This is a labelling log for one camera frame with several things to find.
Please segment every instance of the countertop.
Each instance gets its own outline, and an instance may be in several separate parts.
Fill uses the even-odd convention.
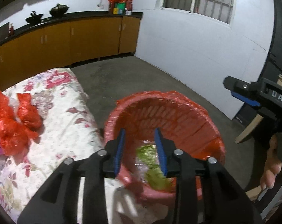
[[[57,24],[57,23],[67,21],[67,20],[72,20],[72,19],[77,19],[77,18],[91,18],[91,17],[124,17],[124,16],[142,18],[143,13],[132,12],[132,15],[124,15],[124,14],[119,15],[119,14],[109,14],[108,11],[88,11],[88,12],[66,13],[62,18],[54,18],[54,17],[42,18],[41,19],[42,22],[40,24],[33,25],[33,26],[30,24],[27,24],[20,28],[17,28],[14,31],[14,35],[7,37],[6,39],[0,42],[0,46],[29,31],[33,31],[38,28],[42,28],[42,27],[45,27],[51,24]]]

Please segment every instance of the trash bin liner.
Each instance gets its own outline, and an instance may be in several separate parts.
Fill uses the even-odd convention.
[[[117,138],[121,128],[126,130],[118,179],[135,194],[138,202],[172,205],[175,193],[155,191],[134,176],[136,149],[141,141],[154,140],[157,127],[164,138],[173,140],[177,148],[195,158],[206,160],[213,156],[224,164],[225,147],[206,109],[176,91],[135,93],[117,101],[105,123],[104,137],[107,143]]]

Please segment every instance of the floor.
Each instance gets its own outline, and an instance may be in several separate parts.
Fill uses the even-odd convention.
[[[87,106],[100,128],[116,106],[115,101],[135,92],[175,90],[203,106],[219,129],[226,147],[225,167],[246,191],[259,185],[266,152],[254,139],[241,144],[234,139],[244,129],[215,106],[175,78],[135,57],[96,61],[72,68],[90,99]]]

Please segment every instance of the bed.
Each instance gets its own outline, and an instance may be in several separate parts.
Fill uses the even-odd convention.
[[[27,154],[0,157],[0,204],[14,222],[66,157],[84,159],[103,148],[103,139],[86,106],[88,95],[70,69],[48,70],[3,92],[12,102],[16,93],[31,93],[31,103],[37,106],[43,127],[40,137],[31,141]],[[78,223],[82,223],[82,189],[83,181]],[[105,191],[109,223],[152,223],[166,215],[164,206],[144,208],[136,204],[118,180],[105,179]]]

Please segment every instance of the silver screw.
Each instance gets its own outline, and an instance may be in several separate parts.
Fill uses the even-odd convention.
[[[98,154],[99,156],[105,156],[105,155],[107,154],[107,151],[106,151],[106,150],[99,150],[99,151],[97,152],[97,154]]]
[[[73,159],[72,159],[71,157],[68,157],[68,158],[64,159],[63,162],[64,162],[64,164],[66,164],[66,165],[70,165],[70,164],[73,163]]]
[[[209,161],[209,163],[211,163],[211,164],[215,164],[215,163],[217,162],[217,160],[216,160],[214,157],[210,157],[210,158],[208,159],[208,161]]]
[[[180,155],[183,154],[183,151],[180,150],[180,149],[176,149],[176,150],[174,150],[174,154],[175,154],[176,156],[180,156]]]

